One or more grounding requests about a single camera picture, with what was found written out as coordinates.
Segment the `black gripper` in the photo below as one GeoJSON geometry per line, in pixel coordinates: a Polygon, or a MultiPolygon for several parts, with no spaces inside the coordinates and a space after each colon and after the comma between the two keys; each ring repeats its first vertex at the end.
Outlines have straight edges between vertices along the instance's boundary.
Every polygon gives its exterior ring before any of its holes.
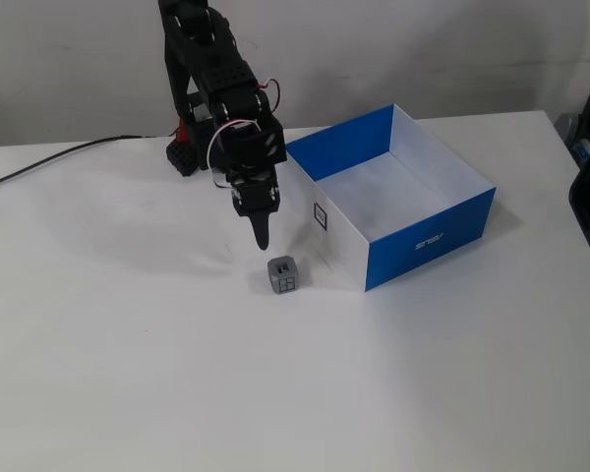
{"type": "Polygon", "coordinates": [[[265,251],[269,245],[269,215],[277,212],[280,205],[275,168],[257,174],[232,172],[228,184],[235,210],[249,218],[257,245],[265,251]]]}

